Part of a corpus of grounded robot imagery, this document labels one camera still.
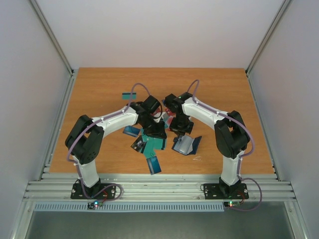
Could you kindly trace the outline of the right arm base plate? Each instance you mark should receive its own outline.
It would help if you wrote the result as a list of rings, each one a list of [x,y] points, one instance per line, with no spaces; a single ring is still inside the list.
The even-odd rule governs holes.
[[[219,183],[206,183],[203,184],[203,191],[206,200],[249,199],[247,185],[244,183],[232,186],[224,186]]]

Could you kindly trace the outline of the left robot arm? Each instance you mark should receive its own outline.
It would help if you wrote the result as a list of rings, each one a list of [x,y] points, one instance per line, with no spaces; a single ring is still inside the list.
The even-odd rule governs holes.
[[[149,95],[142,102],[130,102],[122,109],[101,117],[90,118],[82,115],[65,140],[68,148],[67,160],[73,162],[83,185],[83,193],[88,198],[96,198],[100,194],[100,178],[97,174],[95,159],[99,154],[103,139],[122,128],[140,125],[142,127],[141,147],[147,146],[151,140],[157,140],[160,150],[165,148],[166,132],[164,122],[155,117],[157,109],[162,110],[161,103]]]

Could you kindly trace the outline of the blue card bottom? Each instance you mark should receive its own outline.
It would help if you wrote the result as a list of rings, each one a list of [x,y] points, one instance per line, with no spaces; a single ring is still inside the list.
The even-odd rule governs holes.
[[[151,175],[161,173],[161,167],[156,156],[147,158],[147,164]]]

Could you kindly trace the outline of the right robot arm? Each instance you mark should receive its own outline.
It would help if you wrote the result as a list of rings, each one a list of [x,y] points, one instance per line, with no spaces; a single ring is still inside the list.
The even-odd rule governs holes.
[[[215,109],[185,92],[180,96],[170,94],[163,104],[175,114],[169,129],[177,135],[175,145],[185,140],[193,128],[193,117],[215,132],[216,146],[223,155],[223,169],[219,178],[219,190],[224,197],[232,197],[240,185],[240,167],[244,151],[252,141],[241,115],[237,111],[230,113]]]

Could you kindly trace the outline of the navy blue card holder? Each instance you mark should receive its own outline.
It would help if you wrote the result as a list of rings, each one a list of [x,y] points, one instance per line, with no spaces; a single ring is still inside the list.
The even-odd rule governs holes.
[[[178,136],[173,139],[172,150],[182,155],[196,155],[202,136],[192,138],[188,135]]]

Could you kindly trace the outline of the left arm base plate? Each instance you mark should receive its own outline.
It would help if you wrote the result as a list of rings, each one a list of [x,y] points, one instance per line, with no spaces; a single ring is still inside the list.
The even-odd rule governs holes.
[[[71,189],[70,198],[73,200],[102,200],[102,199],[114,199],[117,192],[116,186],[110,183],[101,183],[92,188],[84,186],[85,191],[82,188],[80,182],[74,183]]]

